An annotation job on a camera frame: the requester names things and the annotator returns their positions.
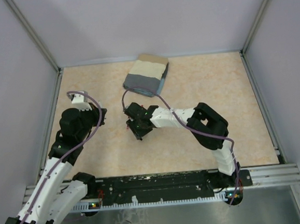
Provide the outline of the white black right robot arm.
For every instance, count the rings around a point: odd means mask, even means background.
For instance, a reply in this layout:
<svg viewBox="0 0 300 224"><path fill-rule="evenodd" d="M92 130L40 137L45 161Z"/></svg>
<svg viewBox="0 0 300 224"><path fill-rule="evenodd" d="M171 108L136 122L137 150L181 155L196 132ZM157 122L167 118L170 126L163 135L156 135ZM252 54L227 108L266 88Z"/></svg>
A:
<svg viewBox="0 0 300 224"><path fill-rule="evenodd" d="M198 143L212 151L221 181L229 187L239 181L239 165L234 155L235 142L228 137L228 122L205 103L194 108L176 109L149 106L147 109L132 102L123 108L126 122L137 140L158 128L185 128Z"/></svg>

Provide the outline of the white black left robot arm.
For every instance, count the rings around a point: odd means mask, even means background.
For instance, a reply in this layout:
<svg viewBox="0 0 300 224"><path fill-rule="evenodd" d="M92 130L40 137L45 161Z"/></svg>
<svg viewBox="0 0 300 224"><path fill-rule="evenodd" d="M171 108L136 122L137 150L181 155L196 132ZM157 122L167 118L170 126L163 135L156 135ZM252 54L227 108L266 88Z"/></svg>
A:
<svg viewBox="0 0 300 224"><path fill-rule="evenodd" d="M95 176L78 172L60 191L83 145L104 124L107 110L89 103L87 109L70 108L62 113L60 130L48 154L44 172L26 205L5 224L61 224L83 198L92 198L98 187Z"/></svg>

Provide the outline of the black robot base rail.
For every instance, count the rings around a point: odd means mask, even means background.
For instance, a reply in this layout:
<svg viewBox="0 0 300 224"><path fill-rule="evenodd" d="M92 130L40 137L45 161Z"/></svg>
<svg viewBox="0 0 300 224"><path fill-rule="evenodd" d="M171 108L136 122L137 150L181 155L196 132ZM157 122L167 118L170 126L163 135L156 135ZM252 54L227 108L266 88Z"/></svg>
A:
<svg viewBox="0 0 300 224"><path fill-rule="evenodd" d="M63 209L96 212L114 209L229 202L242 199L244 187L252 186L248 170L224 175L218 171L192 171L156 175L82 178L58 187L49 183L41 192L34 190L27 201L35 203L31 213L55 216Z"/></svg>

